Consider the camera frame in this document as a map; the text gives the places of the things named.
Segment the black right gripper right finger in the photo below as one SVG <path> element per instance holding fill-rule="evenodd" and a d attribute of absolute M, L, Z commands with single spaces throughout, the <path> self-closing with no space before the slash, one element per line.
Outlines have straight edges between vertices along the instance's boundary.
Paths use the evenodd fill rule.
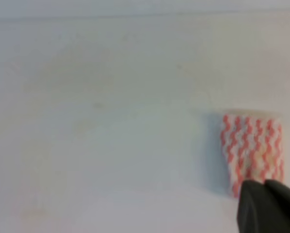
<path fill-rule="evenodd" d="M 290 188 L 276 180 L 266 180 L 265 186 L 274 196 L 283 215 L 290 221 Z"/>

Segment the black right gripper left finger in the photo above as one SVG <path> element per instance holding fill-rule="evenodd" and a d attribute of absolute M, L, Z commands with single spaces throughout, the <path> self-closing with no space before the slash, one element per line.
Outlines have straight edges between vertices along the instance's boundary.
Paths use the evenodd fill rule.
<path fill-rule="evenodd" d="M 290 222 L 265 185 L 244 181 L 237 213 L 240 233 L 286 233 Z"/>

